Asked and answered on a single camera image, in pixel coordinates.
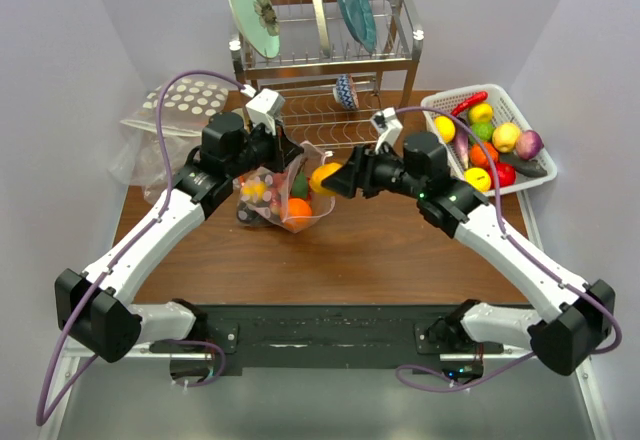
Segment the white plastic basket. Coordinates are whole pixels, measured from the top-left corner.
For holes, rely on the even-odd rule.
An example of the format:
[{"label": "white plastic basket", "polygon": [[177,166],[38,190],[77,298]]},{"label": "white plastic basket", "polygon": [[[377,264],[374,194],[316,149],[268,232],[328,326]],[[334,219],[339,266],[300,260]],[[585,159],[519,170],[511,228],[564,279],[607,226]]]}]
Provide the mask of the white plastic basket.
[{"label": "white plastic basket", "polygon": [[[498,126],[502,123],[513,122],[515,123],[522,131],[532,129],[529,122],[527,122],[516,107],[513,100],[509,97],[507,92],[504,91],[502,87],[498,85],[473,85],[471,87],[463,87],[456,88],[455,90],[447,90],[446,92],[440,92],[435,95],[430,95],[425,97],[420,102],[420,105],[423,107],[433,107],[438,108],[440,110],[444,110],[445,112],[450,113],[458,104],[469,98],[474,93],[485,91],[489,94],[489,98],[486,100],[489,105],[493,107],[493,119],[491,123],[494,126]],[[440,143],[444,143],[438,129],[435,127],[433,123],[434,119],[437,115],[432,114],[430,112],[423,112],[424,116],[427,120],[427,130],[435,133],[440,140]],[[464,180],[464,168],[460,159],[456,155],[453,150],[453,145],[448,144],[447,147],[447,155],[449,157],[449,165],[451,166],[452,173],[456,175],[458,178]],[[520,190],[526,190],[527,188],[537,187],[538,185],[542,185],[545,182],[549,182],[556,178],[558,175],[558,168],[556,164],[551,159],[549,152],[547,152],[546,148],[543,148],[540,153],[535,157],[538,163],[547,171],[547,175],[540,178],[530,178],[520,173],[516,175],[516,182],[513,185],[508,187],[504,187],[500,189],[500,193],[513,193],[518,192]],[[487,196],[494,196],[495,191],[489,190],[485,193]]]}]

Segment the clear plastic bag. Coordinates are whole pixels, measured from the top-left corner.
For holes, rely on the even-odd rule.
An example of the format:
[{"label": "clear plastic bag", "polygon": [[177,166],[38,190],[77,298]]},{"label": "clear plastic bag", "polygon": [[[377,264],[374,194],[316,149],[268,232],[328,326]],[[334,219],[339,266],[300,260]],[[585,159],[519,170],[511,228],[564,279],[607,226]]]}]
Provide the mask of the clear plastic bag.
[{"label": "clear plastic bag", "polygon": [[[298,155],[285,172],[259,168],[241,182],[236,218],[243,226],[278,225],[297,233],[331,213],[335,197],[315,193],[308,182],[313,171],[324,165],[331,154],[309,142],[303,142],[302,147],[304,153]],[[306,198],[300,198],[300,191],[304,191],[302,176],[307,185]]]},{"label": "clear plastic bag", "polygon": [[[155,133],[123,127],[130,130],[127,144],[118,153],[110,167],[111,174],[125,185],[142,187],[144,199],[156,203],[167,188],[167,174]],[[175,174],[189,155],[200,145],[200,137],[165,137],[171,170]]]},{"label": "clear plastic bag", "polygon": [[[151,204],[160,198],[167,182],[156,135],[155,108],[161,88],[149,93],[138,110],[120,120],[126,125],[127,144],[110,167],[120,182],[141,186],[144,199]],[[163,103],[162,133],[173,173],[200,144],[202,129],[209,118],[222,111],[228,93],[210,77],[198,75],[182,78],[170,87]]]},{"label": "clear plastic bag", "polygon": [[[162,87],[149,93],[141,107],[120,122],[155,132],[155,108]],[[200,137],[209,118],[222,111],[228,94],[227,88],[212,82],[210,77],[193,75],[177,81],[164,98],[162,133],[165,137]]]}]

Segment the white wall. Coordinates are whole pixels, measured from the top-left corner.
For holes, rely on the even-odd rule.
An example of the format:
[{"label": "white wall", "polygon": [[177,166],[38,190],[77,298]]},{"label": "white wall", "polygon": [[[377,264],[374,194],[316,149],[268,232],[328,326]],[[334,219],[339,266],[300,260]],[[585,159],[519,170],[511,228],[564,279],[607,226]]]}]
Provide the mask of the white wall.
[{"label": "white wall", "polygon": [[617,291],[622,347],[597,358],[617,438],[638,437],[640,0],[562,0],[511,93],[558,179],[531,192],[548,253]]},{"label": "white wall", "polygon": [[[227,0],[103,1],[148,88],[192,67],[231,72]],[[426,31],[416,88],[444,89],[511,84],[558,0],[415,2]]]},{"label": "white wall", "polygon": [[0,0],[0,438],[35,433],[58,330],[53,282],[110,244],[106,171],[142,83],[100,0]]}]

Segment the dish rack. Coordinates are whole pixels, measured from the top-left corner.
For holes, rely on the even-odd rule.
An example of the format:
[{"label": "dish rack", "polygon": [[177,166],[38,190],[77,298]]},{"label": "dish rack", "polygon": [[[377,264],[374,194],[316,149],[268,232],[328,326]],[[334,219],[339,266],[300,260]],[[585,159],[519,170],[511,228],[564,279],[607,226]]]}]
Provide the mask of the dish rack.
[{"label": "dish rack", "polygon": [[[393,106],[409,100],[422,53],[422,24],[413,0],[369,0],[377,31],[376,49],[369,53],[352,39],[337,0],[322,2],[329,55],[320,45],[313,0],[271,0],[280,24],[280,53],[265,58],[240,33],[233,34],[229,50],[235,76],[286,98],[282,121],[295,141],[331,150],[371,143],[377,134],[369,120],[392,106],[382,105],[380,98],[386,72],[404,73],[402,97]],[[357,111],[345,110],[333,98],[336,79],[344,73],[353,75]]]}]

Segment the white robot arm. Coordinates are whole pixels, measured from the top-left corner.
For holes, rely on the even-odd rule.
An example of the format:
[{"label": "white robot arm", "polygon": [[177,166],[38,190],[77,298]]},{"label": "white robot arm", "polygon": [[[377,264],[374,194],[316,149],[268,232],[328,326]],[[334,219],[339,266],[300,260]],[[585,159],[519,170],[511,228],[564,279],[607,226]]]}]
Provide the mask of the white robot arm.
[{"label": "white robot arm", "polygon": [[[70,335],[105,360],[119,360],[138,343],[198,337],[202,326],[197,324],[197,307],[177,300],[165,305],[132,302],[160,261],[231,195],[234,178],[259,166],[283,171],[302,153],[277,121],[283,104],[284,99],[272,90],[254,96],[246,105],[251,133],[244,130],[236,114],[213,117],[202,132],[199,160],[194,160],[195,152],[190,155],[174,177],[174,188],[163,192],[138,225],[81,274],[65,270],[58,277],[55,294],[60,328],[91,284],[102,277]],[[122,256],[110,268],[116,255]]]},{"label": "white robot arm", "polygon": [[550,369],[570,375],[611,332],[612,317],[604,314],[613,313],[613,289],[603,280],[589,284],[498,220],[484,195],[450,175],[445,147],[434,134],[407,136],[402,158],[396,155],[393,143],[387,143],[402,131],[396,113],[388,108],[374,116],[378,143],[355,147],[347,163],[322,186],[348,198],[358,189],[366,198],[382,190],[415,198],[425,220],[489,261],[533,307],[464,302],[433,325],[430,333],[438,340],[454,348],[492,341],[531,349]]}]

